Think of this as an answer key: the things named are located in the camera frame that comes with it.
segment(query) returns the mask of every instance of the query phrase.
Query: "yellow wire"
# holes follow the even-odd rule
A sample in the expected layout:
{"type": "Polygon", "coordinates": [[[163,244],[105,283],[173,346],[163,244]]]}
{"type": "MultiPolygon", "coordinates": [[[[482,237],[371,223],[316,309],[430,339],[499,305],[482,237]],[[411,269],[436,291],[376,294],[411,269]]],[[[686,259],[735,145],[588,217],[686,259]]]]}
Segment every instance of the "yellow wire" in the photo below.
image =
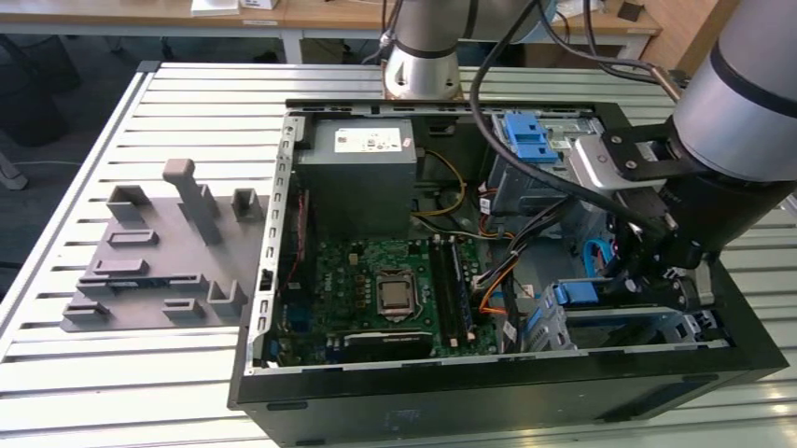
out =
{"type": "Polygon", "coordinates": [[[462,205],[462,202],[464,201],[466,185],[464,185],[464,179],[462,178],[462,174],[456,171],[456,169],[454,168],[451,163],[446,160],[446,158],[439,155],[439,153],[434,152],[431,149],[427,149],[425,152],[432,154],[439,159],[439,161],[442,161],[446,164],[446,166],[448,167],[448,169],[456,176],[456,180],[459,181],[459,198],[456,199],[456,202],[454,203],[454,205],[451,205],[450,207],[446,207],[442,210],[430,210],[425,212],[415,212],[412,214],[413,217],[438,217],[439,215],[446,215],[447,213],[451,213],[459,207],[459,205],[462,205]]]}

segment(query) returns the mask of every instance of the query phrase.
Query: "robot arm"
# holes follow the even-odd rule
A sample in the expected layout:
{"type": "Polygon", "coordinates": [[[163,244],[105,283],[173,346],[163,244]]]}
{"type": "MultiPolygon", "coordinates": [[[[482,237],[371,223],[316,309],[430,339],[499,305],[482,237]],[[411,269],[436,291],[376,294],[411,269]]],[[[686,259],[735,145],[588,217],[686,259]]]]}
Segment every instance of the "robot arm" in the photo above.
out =
{"type": "Polygon", "coordinates": [[[668,122],[602,136],[598,150],[607,150],[624,180],[663,180],[658,193],[612,194],[638,209],[652,204],[651,216],[664,217],[670,228],[654,241],[616,226],[618,256],[604,273],[615,293],[638,292],[680,310],[713,305],[711,263],[797,188],[794,18],[793,1],[745,0],[668,122]],[[646,142],[655,161],[639,154],[636,144],[646,142]]]}
{"type": "MultiPolygon", "coordinates": [[[[542,0],[544,8],[552,0],[542,0]]],[[[397,99],[439,100],[460,96],[455,46],[459,39],[496,41],[526,2],[516,0],[403,0],[397,3],[393,50],[384,87],[397,99]]],[[[539,22],[535,10],[515,33],[526,37],[539,22]]]]}

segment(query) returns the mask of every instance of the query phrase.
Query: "green motherboard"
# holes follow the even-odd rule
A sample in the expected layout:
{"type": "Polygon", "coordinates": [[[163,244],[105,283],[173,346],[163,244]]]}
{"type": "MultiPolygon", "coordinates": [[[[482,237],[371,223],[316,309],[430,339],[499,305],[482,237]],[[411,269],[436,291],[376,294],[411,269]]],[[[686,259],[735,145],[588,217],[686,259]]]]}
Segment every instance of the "green motherboard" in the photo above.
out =
{"type": "MultiPolygon", "coordinates": [[[[316,254],[315,290],[309,301],[287,305],[287,324],[292,336],[281,344],[288,365],[335,363],[329,355],[329,334],[356,332],[416,331],[432,334],[432,351],[428,357],[463,357],[496,352],[495,329],[487,316],[476,315],[463,324],[471,335],[467,341],[451,343],[444,336],[440,304],[435,286],[439,282],[430,260],[432,242],[428,240],[392,240],[320,243],[316,254]],[[412,297],[412,310],[404,315],[393,311],[385,296],[407,285],[412,297]]],[[[456,260],[464,282],[479,273],[476,247],[472,240],[455,243],[456,260]]]]}

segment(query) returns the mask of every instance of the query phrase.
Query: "white paper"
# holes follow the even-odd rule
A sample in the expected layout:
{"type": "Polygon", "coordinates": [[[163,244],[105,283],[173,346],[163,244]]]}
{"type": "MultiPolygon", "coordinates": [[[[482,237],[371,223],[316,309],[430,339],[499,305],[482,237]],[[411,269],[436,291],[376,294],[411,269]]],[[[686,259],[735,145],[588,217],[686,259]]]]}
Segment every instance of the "white paper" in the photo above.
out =
{"type": "Polygon", "coordinates": [[[478,200],[478,211],[482,212],[484,215],[488,215],[490,214],[490,210],[491,210],[490,205],[491,205],[490,199],[487,199],[487,198],[479,198],[479,200],[478,200]]]}
{"type": "Polygon", "coordinates": [[[277,3],[279,0],[240,0],[241,7],[256,7],[260,9],[273,9],[277,3]]]}
{"type": "Polygon", "coordinates": [[[400,152],[399,128],[340,128],[335,152],[400,152]]]}
{"type": "Polygon", "coordinates": [[[193,0],[192,16],[233,16],[237,14],[237,0],[193,0]]]}
{"type": "Polygon", "coordinates": [[[504,322],[503,322],[503,334],[507,335],[507,338],[510,338],[510,341],[512,341],[512,342],[516,341],[516,339],[518,339],[518,329],[508,322],[508,320],[504,320],[504,322]]]}

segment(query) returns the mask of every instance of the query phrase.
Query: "blue connector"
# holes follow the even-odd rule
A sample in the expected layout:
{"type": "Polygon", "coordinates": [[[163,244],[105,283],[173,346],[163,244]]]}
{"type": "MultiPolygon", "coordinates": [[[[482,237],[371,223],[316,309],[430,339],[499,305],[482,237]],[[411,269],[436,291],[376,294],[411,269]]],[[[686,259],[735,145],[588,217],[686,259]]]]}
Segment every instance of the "blue connector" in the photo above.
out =
{"type": "Polygon", "coordinates": [[[531,333],[531,329],[534,328],[534,325],[536,325],[536,321],[539,320],[539,318],[542,316],[543,316],[543,310],[540,308],[536,308],[536,311],[528,318],[528,321],[526,322],[526,326],[523,327],[523,336],[526,336],[527,334],[531,333]]]}
{"type": "Polygon", "coordinates": [[[555,163],[559,156],[547,146],[547,131],[532,114],[507,114],[503,117],[504,131],[511,147],[520,161],[526,163],[555,163]]]}
{"type": "Polygon", "coordinates": [[[564,304],[598,303],[595,286],[590,282],[564,282],[555,287],[556,302],[564,304]]]}

